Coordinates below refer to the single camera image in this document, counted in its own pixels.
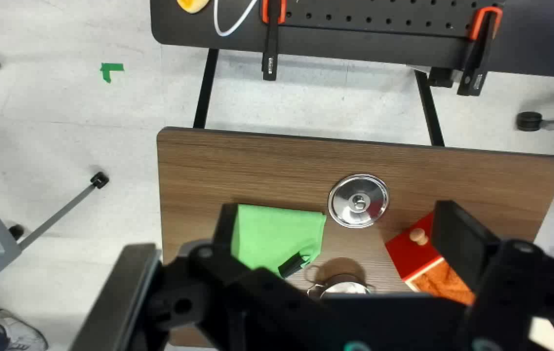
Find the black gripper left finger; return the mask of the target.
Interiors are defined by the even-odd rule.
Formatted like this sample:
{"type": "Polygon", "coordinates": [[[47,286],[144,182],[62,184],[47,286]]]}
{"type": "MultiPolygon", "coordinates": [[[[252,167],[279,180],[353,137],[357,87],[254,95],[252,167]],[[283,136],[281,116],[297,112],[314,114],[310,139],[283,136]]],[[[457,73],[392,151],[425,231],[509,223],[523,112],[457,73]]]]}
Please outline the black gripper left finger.
{"type": "Polygon", "coordinates": [[[220,208],[213,239],[199,245],[185,260],[185,280],[199,288],[228,288],[240,282],[267,282],[267,270],[250,270],[232,256],[232,239],[238,217],[238,206],[220,208]]]}

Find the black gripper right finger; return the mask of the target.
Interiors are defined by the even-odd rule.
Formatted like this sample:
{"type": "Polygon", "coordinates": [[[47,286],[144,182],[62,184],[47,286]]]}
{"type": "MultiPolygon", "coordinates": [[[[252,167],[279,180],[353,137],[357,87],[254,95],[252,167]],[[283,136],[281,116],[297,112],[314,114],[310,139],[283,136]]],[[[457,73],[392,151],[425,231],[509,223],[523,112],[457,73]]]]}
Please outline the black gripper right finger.
{"type": "Polygon", "coordinates": [[[474,293],[503,288],[509,243],[457,202],[435,204],[433,247],[474,293]]]}

